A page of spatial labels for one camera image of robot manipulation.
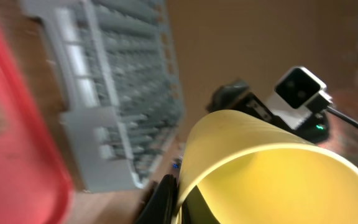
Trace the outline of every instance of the red container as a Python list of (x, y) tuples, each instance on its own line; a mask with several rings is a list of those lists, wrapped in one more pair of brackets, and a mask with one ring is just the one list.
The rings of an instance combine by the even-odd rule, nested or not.
[(62, 223), (73, 187), (7, 45), (0, 35), (0, 223)]

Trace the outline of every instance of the dish rack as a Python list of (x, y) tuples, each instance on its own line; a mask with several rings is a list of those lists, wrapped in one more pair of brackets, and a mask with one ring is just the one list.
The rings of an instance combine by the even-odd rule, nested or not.
[(89, 192), (143, 188), (183, 97), (163, 0), (22, 0), (41, 18), (69, 110), (61, 122)]

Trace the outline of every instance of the black cable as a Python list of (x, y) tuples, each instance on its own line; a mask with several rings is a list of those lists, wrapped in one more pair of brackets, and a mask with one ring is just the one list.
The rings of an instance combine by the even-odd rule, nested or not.
[(331, 114), (337, 116), (338, 118), (341, 118), (342, 120), (348, 122), (349, 124), (353, 125), (353, 127), (358, 129), (358, 122), (355, 121), (354, 119), (348, 117), (347, 115), (343, 114), (342, 112), (338, 111), (337, 109), (328, 106), (327, 107), (327, 111), (330, 112)]

